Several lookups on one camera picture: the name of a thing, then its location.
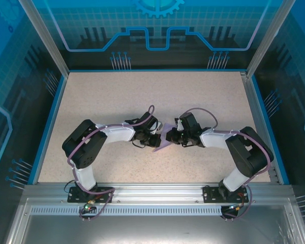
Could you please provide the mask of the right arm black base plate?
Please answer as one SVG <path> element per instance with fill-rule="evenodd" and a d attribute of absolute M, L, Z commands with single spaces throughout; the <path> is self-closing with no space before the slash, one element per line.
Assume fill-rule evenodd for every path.
<path fill-rule="evenodd" d="M 249 197 L 246 188 L 238 188 L 230 192 L 223 187 L 205 186 L 202 188 L 204 203 L 248 203 Z"/>

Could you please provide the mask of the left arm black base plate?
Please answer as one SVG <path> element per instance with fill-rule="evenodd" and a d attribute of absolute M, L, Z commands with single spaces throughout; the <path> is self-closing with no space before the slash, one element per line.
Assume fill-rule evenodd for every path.
<path fill-rule="evenodd" d="M 98 195 L 89 194 L 87 192 L 82 191 L 78 186 L 70 187 L 67 202 L 68 203 L 88 203 L 90 200 L 94 200 L 95 203 L 105 203 L 108 201 L 109 203 L 111 200 L 108 198 L 111 195 L 111 192 L 102 194 L 104 191 L 112 190 L 112 187 L 93 187 L 90 189 L 92 192 L 99 193 Z"/>

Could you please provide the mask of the aluminium side rail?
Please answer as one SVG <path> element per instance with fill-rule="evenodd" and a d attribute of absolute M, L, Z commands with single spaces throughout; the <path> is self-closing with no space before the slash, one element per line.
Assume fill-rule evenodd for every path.
<path fill-rule="evenodd" d="M 272 146 L 272 141 L 270 138 L 270 134 L 267 129 L 266 120 L 264 114 L 262 112 L 261 103 L 258 99 L 255 86 L 250 78 L 247 77 L 246 72 L 240 72 L 243 86 L 247 95 L 248 103 L 250 106 L 250 110 L 252 113 L 252 117 L 254 120 L 254 124 L 256 127 L 256 132 L 261 137 L 261 139 L 266 143 L 269 149 L 272 151 L 274 160 L 271 162 L 271 166 L 268 170 L 268 175 L 270 178 L 271 184 L 282 184 L 281 174 L 278 169 L 278 163 L 276 158 L 275 150 Z"/>

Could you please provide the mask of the aluminium frame post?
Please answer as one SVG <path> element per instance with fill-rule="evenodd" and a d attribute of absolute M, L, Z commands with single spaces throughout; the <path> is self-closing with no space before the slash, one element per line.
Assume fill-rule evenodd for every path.
<path fill-rule="evenodd" d="M 257 48 L 248 68 L 247 75 L 248 79 L 251 79 L 254 75 L 256 69 L 260 65 L 262 59 L 264 58 L 267 50 L 272 44 L 274 38 L 278 34 L 282 24 L 284 23 L 286 17 L 288 16 L 290 10 L 292 9 L 296 0 L 283 0 L 282 4 L 278 8 L 269 28 L 267 29 L 259 47 Z"/>
<path fill-rule="evenodd" d="M 67 67 L 67 64 L 65 63 L 57 45 L 55 44 L 48 28 L 46 27 L 33 1 L 32 0 L 18 0 L 18 1 L 21 4 L 26 15 L 28 16 L 29 20 L 31 21 L 36 32 L 38 33 L 43 44 L 47 48 L 50 56 L 52 57 L 56 66 L 58 67 L 59 71 L 66 79 L 68 79 L 70 71 Z"/>

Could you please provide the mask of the aluminium mounting rail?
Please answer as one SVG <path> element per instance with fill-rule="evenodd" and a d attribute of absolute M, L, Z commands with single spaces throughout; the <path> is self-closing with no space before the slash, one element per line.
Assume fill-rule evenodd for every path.
<path fill-rule="evenodd" d="M 112 198 L 114 205 L 193 205 L 203 204 L 202 188 L 206 183 L 185 184 L 125 184 L 106 183 L 100 187 L 113 187 L 115 193 Z M 67 193 L 64 183 L 41 183 L 28 185 L 24 188 L 21 201 L 35 205 L 65 204 Z M 249 195 L 255 205 L 284 204 L 292 202 L 293 189 L 290 185 L 271 183 L 250 184 L 252 193 Z"/>

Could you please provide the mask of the blue table edge strip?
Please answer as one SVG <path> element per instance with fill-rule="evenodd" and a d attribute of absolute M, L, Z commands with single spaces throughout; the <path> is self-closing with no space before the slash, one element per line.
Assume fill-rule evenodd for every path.
<path fill-rule="evenodd" d="M 35 185 L 38 182 L 39 175 L 43 166 L 43 162 L 45 159 L 45 155 L 47 152 L 48 144 L 52 135 L 53 127 L 56 121 L 57 113 L 60 107 L 60 103 L 62 101 L 63 93 L 66 87 L 67 78 L 64 76 L 61 77 L 58 88 L 56 90 L 52 106 L 47 118 L 47 122 L 43 131 L 43 135 L 39 144 L 39 148 L 33 163 L 32 170 L 30 172 L 30 176 L 28 177 L 27 184 Z"/>
<path fill-rule="evenodd" d="M 279 148 L 278 148 L 278 144 L 276 142 L 275 135 L 273 133 L 273 129 L 270 124 L 269 116 L 266 112 L 266 108 L 265 108 L 265 105 L 263 102 L 260 88 L 257 84 L 257 80 L 254 75 L 251 77 L 251 86 L 252 86 L 253 92 L 255 94 L 255 97 L 257 99 L 257 105 L 260 107 L 262 124 L 264 127 L 263 131 L 265 133 L 267 143 L 268 143 L 269 147 L 271 148 L 273 155 L 274 155 L 274 160 L 273 160 L 272 164 L 276 170 L 278 181 L 281 185 L 289 185 L 290 181 L 288 179 L 286 169 L 285 169 L 285 166 L 284 166 L 284 163 L 283 163 L 283 160 L 282 160 Z"/>

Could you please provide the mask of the purple paper sheet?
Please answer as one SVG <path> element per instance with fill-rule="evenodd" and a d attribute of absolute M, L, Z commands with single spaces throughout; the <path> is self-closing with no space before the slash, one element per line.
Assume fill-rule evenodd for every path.
<path fill-rule="evenodd" d="M 167 146 L 169 146 L 169 145 L 171 144 L 170 141 L 167 141 L 167 140 L 166 140 L 166 135 L 167 135 L 167 133 L 170 132 L 173 128 L 174 128 L 174 125 L 169 124 L 169 123 L 165 123 L 165 124 L 163 125 L 163 128 L 162 128 L 161 133 L 160 133 L 160 135 L 161 135 L 161 138 L 160 138 L 160 139 L 161 139 L 161 143 L 160 143 L 160 146 L 159 146 L 159 147 L 157 147 L 157 148 L 155 148 L 155 149 L 153 150 L 154 153 L 157 152 L 157 151 L 159 151 L 159 150 L 161 150 L 161 149 L 163 149 L 163 148 L 165 148 L 165 147 L 167 147 Z"/>

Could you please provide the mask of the metal sheet tray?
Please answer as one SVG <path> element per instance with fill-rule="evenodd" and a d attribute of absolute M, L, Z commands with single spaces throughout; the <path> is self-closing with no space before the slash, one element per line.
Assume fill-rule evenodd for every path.
<path fill-rule="evenodd" d="M 4 244 L 305 244 L 296 205 L 252 206 L 239 219 L 219 216 L 33 216 L 22 206 Z"/>

